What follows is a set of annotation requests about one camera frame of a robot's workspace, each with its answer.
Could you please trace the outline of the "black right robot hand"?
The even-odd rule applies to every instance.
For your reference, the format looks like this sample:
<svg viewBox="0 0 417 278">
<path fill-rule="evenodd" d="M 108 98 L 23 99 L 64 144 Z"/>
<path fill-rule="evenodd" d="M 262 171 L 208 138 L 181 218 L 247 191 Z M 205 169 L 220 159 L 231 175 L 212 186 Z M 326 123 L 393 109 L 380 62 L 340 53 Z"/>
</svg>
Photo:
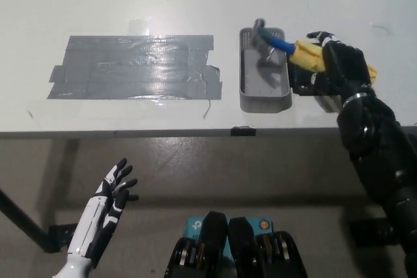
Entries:
<svg viewBox="0 0 417 278">
<path fill-rule="evenodd" d="M 315 90 L 323 95 L 338 95 L 342 102 L 355 94 L 375 95 L 362 50 L 326 31 L 308 33 L 307 37 L 321 45 L 326 68 L 313 75 L 311 84 Z"/>
</svg>

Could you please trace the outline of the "white and black left hand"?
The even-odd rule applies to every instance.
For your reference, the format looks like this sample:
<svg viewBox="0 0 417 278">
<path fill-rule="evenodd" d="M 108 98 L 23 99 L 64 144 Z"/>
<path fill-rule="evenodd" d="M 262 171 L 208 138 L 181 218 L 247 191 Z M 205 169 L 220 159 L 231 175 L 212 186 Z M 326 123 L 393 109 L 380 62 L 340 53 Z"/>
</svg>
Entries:
<svg viewBox="0 0 417 278">
<path fill-rule="evenodd" d="M 75 229 L 68 248 L 69 255 L 91 261 L 96 267 L 101 259 L 129 201 L 137 201 L 130 188 L 137 184 L 133 178 L 123 182 L 133 167 L 123 158 L 105 175 L 94 195 L 89 199 Z"/>
</svg>

